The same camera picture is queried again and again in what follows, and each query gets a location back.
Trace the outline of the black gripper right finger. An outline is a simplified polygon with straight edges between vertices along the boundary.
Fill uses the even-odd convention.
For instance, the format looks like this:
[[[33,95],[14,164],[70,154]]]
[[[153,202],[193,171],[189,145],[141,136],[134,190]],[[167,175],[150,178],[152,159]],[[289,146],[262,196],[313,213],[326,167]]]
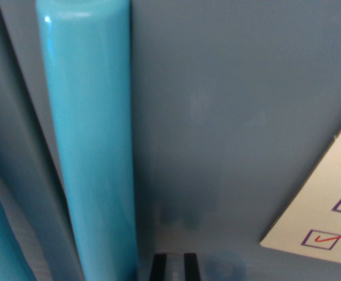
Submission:
[[[201,281],[196,253],[184,254],[185,281]]]

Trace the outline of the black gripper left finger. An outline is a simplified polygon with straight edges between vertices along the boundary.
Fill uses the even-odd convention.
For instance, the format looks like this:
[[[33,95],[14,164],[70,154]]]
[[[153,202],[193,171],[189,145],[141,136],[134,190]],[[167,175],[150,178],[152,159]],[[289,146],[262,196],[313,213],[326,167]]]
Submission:
[[[157,253],[153,256],[149,281],[165,281],[166,263],[166,253]]]

